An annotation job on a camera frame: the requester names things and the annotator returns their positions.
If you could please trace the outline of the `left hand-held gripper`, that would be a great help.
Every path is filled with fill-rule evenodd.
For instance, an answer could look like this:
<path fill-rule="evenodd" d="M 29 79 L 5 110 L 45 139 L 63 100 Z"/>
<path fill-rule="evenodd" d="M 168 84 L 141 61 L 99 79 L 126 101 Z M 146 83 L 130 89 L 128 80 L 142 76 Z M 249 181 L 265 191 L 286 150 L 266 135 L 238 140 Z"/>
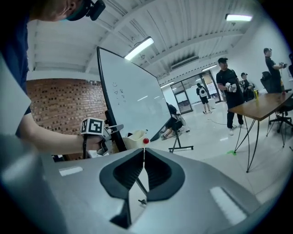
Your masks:
<path fill-rule="evenodd" d="M 81 124 L 81 136 L 83 137 L 83 156 L 87 155 L 87 139 L 90 136 L 100 136 L 100 148 L 98 155 L 105 155 L 111 148 L 111 133 L 119 132 L 124 128 L 123 124 L 104 127 L 104 120 L 97 118 L 86 118 Z"/>

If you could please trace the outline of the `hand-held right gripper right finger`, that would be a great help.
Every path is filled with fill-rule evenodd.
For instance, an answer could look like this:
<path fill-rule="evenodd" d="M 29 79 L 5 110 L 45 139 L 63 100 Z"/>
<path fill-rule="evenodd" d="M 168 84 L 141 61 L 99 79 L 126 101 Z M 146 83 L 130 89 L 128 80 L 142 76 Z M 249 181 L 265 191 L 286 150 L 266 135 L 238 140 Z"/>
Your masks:
<path fill-rule="evenodd" d="M 147 201 L 157 202 L 170 199 L 184 183 L 184 170 L 176 162 L 147 148 L 145 170 L 148 175 L 149 192 Z"/>

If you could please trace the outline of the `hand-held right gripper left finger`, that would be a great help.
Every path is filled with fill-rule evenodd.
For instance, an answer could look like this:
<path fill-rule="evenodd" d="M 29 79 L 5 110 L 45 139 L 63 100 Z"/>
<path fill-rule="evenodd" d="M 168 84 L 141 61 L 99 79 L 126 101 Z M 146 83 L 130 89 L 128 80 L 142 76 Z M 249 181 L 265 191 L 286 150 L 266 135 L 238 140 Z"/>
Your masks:
<path fill-rule="evenodd" d="M 140 148 L 125 153 L 126 156 L 103 167 L 99 179 L 110 197 L 123 200 L 120 213 L 111 218 L 110 222 L 127 229 L 131 225 L 129 191 L 143 169 L 144 150 Z"/>

